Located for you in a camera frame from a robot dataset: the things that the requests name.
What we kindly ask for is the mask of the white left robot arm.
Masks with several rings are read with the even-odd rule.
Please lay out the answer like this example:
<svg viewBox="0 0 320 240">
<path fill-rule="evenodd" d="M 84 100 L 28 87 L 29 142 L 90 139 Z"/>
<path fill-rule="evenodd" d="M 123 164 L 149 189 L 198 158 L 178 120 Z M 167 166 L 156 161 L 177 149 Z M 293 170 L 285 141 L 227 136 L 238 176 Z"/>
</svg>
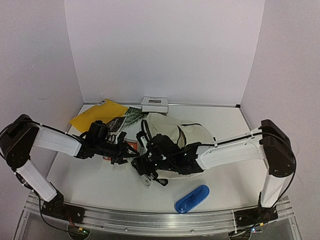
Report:
<svg viewBox="0 0 320 240">
<path fill-rule="evenodd" d="M 101 120 L 91 123 L 87 131 L 76 136 L 22 114 L 0 132 L 0 155 L 18 180 L 48 202 L 47 208 L 55 217 L 62 218 L 68 211 L 67 206 L 57 198 L 58 190 L 32 162 L 32 150 L 47 149 L 81 160 L 98 155 L 118 165 L 125 164 L 128 158 L 139 156 L 139 152 L 125 141 L 126 132 L 122 131 L 113 140 L 110 136 L 107 124 Z"/>
</svg>

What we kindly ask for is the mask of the beige canvas student bag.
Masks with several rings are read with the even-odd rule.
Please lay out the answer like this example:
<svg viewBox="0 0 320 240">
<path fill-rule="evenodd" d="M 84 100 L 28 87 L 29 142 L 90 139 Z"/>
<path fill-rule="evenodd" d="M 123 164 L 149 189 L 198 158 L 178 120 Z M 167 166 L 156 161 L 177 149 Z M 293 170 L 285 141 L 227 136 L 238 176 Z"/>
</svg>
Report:
<svg viewBox="0 0 320 240">
<path fill-rule="evenodd" d="M 147 152 L 147 143 L 158 134 L 168 136 L 180 148 L 197 142 L 202 145 L 212 144 L 215 141 L 215 137 L 197 122 L 178 120 L 160 113 L 149 113 L 147 118 L 141 121 L 141 131 L 136 135 L 144 150 L 143 154 Z M 162 173 L 162 177 L 169 177 L 169 179 L 153 181 L 166 186 L 169 180 L 194 178 L 202 173 L 183 176 L 178 176 L 176 173 Z"/>
</svg>

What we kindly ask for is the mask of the silver black stapler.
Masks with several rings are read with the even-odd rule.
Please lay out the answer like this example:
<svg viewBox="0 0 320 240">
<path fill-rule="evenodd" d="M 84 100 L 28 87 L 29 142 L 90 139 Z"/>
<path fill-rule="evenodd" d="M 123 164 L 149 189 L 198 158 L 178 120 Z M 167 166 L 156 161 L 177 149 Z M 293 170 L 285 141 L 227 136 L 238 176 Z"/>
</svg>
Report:
<svg viewBox="0 0 320 240">
<path fill-rule="evenodd" d="M 153 175 L 152 174 L 143 174 L 141 176 L 142 182 L 146 187 L 150 187 L 153 182 Z"/>
</svg>

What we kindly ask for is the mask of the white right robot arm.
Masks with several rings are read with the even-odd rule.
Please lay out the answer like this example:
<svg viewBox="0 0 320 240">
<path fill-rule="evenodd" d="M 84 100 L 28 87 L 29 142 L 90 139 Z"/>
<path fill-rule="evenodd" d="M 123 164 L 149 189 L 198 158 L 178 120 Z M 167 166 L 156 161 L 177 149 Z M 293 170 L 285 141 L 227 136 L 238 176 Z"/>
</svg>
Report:
<svg viewBox="0 0 320 240">
<path fill-rule="evenodd" d="M 290 139 L 269 119 L 236 137 L 189 143 L 184 137 L 174 141 L 161 133 L 151 134 L 148 123 L 143 121 L 137 139 L 145 152 L 133 159 L 132 166 L 140 176 L 163 186 L 168 184 L 170 174 L 189 177 L 221 166 L 258 161 L 266 173 L 263 187 L 255 207 L 234 213 L 238 226 L 276 220 L 277 203 L 292 184 L 297 170 Z"/>
</svg>

